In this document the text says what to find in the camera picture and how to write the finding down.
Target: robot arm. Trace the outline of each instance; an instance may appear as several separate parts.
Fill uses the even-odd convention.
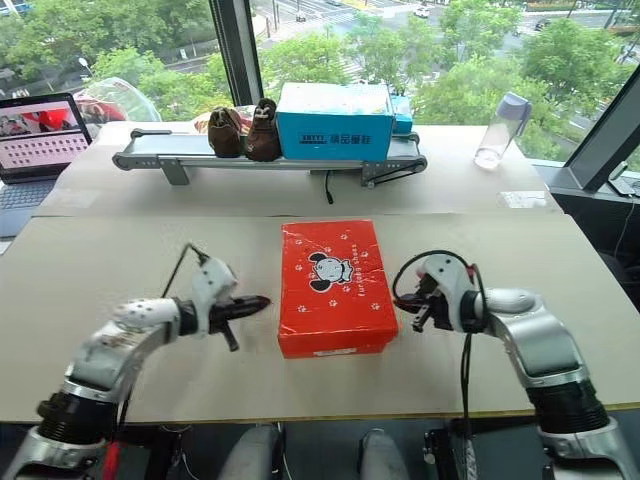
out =
[[[193,298],[134,300],[115,308],[107,323],[76,353],[62,388],[38,407],[42,417],[25,437],[4,480],[85,478],[114,432],[118,405],[131,391],[145,359],[179,336],[221,332],[238,349],[228,321],[251,315],[266,297],[232,298],[237,280],[221,260],[198,252]]]
[[[414,294],[396,299],[416,313],[414,330],[429,318],[437,328],[501,339],[518,379],[535,407],[538,433],[553,459],[549,478],[640,479],[615,419],[595,395],[589,371],[571,333],[539,295],[521,289],[487,289],[455,255],[434,253],[418,267]],[[603,476],[591,475],[608,463]]]

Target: brown leather shoe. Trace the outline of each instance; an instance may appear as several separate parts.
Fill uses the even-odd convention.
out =
[[[245,155],[256,162],[273,162],[282,155],[276,127],[276,102],[263,98],[253,114]]]
[[[209,145],[217,157],[239,157],[240,115],[233,108],[217,107],[211,112],[208,126]]]

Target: beige table top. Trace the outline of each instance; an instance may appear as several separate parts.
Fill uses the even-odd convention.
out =
[[[488,287],[542,294],[573,332],[600,399],[640,402],[640,315],[564,215],[373,216],[387,278],[412,255],[448,248],[477,262]],[[125,299],[157,296],[187,240],[227,261],[236,292],[273,305],[232,328],[241,350],[219,336],[179,339],[156,352],[136,386],[130,419],[196,422],[249,419],[451,415],[462,409],[463,336],[410,328],[382,354],[284,360],[276,340],[282,218],[34,218],[0,264],[0,421],[34,421],[78,345]],[[193,264],[174,295],[188,296]],[[415,280],[407,277],[403,290]],[[530,405],[501,343],[476,337],[470,408],[518,414]]]
[[[304,171],[191,169],[189,186],[171,186],[160,170],[122,171],[111,158],[129,143],[134,127],[188,132],[187,123],[106,125],[96,142],[58,179],[37,216],[202,215],[336,216],[446,213],[504,209],[500,192],[545,192],[546,209],[560,211],[542,179],[513,144],[503,164],[486,172],[472,158],[486,127],[416,127],[429,166],[421,174],[360,186],[356,172],[334,174],[329,205],[324,175]]]

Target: clear plastic bottle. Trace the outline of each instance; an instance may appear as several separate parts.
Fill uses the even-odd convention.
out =
[[[476,165],[486,170],[494,170],[500,165],[511,140],[522,135],[530,116],[531,103],[515,93],[507,93],[498,104],[476,151]]]

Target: blue shoe box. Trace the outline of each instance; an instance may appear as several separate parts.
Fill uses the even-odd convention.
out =
[[[384,85],[285,83],[276,111],[285,158],[387,158],[394,113]]]

